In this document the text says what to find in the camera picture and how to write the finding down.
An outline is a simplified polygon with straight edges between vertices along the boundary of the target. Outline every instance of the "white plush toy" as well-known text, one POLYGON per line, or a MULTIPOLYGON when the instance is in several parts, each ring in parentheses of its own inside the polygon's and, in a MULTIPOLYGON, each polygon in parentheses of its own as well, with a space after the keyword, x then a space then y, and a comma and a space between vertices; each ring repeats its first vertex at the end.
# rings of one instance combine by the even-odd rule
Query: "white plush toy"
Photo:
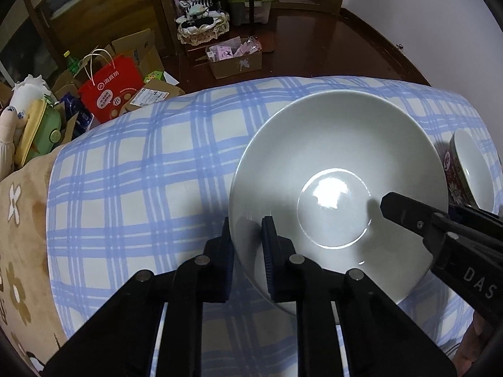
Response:
POLYGON ((34 100, 43 99, 44 95, 52 95, 52 93, 41 75, 36 78, 28 75, 23 82, 14 86, 13 91, 10 105, 18 113, 17 128, 14 134, 14 144, 17 146, 28 121, 27 115, 31 104, 34 100))

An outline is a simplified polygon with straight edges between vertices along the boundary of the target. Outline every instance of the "red paper bag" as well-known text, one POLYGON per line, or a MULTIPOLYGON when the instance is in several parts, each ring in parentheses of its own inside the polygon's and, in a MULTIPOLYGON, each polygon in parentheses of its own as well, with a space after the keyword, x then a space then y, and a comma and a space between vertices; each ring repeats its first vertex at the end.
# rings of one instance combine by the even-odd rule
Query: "red paper bag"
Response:
POLYGON ((80 87, 79 94, 86 108, 100 123, 105 123, 119 115, 122 105, 143 87, 143 79, 129 57, 118 55, 112 59, 106 50, 94 50, 90 56, 91 75, 80 87), (93 75, 92 56, 103 56, 95 51, 105 51, 111 62, 93 75))

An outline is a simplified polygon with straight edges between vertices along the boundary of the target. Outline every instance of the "bag handle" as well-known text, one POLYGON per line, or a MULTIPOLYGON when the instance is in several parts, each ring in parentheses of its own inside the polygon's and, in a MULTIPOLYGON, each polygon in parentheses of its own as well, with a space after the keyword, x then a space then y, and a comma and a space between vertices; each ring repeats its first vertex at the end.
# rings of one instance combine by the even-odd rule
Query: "bag handle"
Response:
POLYGON ((97 54, 97 53, 96 53, 96 51, 105 51, 105 52, 108 54, 108 56, 110 57, 110 61, 112 61, 112 65, 113 65, 113 67, 114 67, 114 69, 115 69, 114 59, 112 58, 112 56, 110 55, 110 53, 109 53, 107 50, 103 50, 103 49, 101 49, 101 48, 96 48, 95 50, 92 50, 92 52, 91 52, 90 54, 87 54, 85 57, 83 57, 83 58, 82 58, 82 61, 84 61, 84 59, 86 59, 87 57, 91 57, 91 61, 90 61, 90 63, 91 63, 91 64, 89 65, 89 68, 90 68, 90 70, 91 70, 91 74, 89 75, 89 72, 87 71, 87 68, 86 68, 86 66, 85 66, 85 65, 84 65, 84 69, 86 70, 87 77, 88 77, 89 79, 91 79, 91 82, 92 82, 92 85, 93 85, 93 86, 96 86, 96 84, 95 84, 95 82, 94 82, 94 78, 93 78, 93 75, 92 75, 92 56, 93 56, 93 55, 100 56, 100 57, 102 57, 102 58, 103 58, 103 59, 104 59, 104 60, 105 60, 108 64, 110 64, 110 62, 108 62, 108 59, 107 59, 105 56, 103 56, 103 55, 101 55, 101 54, 97 54))

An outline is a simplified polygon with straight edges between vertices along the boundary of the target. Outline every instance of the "beige blanket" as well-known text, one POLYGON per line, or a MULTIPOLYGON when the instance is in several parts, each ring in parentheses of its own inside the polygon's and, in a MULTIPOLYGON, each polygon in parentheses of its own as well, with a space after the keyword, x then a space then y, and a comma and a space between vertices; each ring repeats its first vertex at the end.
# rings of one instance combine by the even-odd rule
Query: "beige blanket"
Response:
POLYGON ((36 370, 66 341, 52 298, 45 236, 47 188, 58 152, 0 182, 0 325, 36 370))

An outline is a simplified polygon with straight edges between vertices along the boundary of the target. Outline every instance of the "bed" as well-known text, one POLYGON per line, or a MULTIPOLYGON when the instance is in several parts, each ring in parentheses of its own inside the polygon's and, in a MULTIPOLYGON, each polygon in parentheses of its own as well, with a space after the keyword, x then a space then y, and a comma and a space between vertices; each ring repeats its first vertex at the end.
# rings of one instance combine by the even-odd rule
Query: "bed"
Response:
MULTIPOLYGON (((171 271, 201 253, 221 232, 232 177, 253 134, 291 101, 329 89, 390 100, 421 125, 441 157, 453 132, 466 129, 490 167, 499 210, 494 143, 476 110, 452 92, 373 78, 284 77, 145 107, 0 185, 0 214, 10 216, 8 241, 0 242, 0 322, 27 364, 41 369, 139 269, 171 271)), ((446 351, 471 322, 472 309, 430 273, 400 306, 446 351)), ((295 320, 263 299, 236 263, 229 302, 204 309, 203 375, 290 377, 296 361, 295 320)))

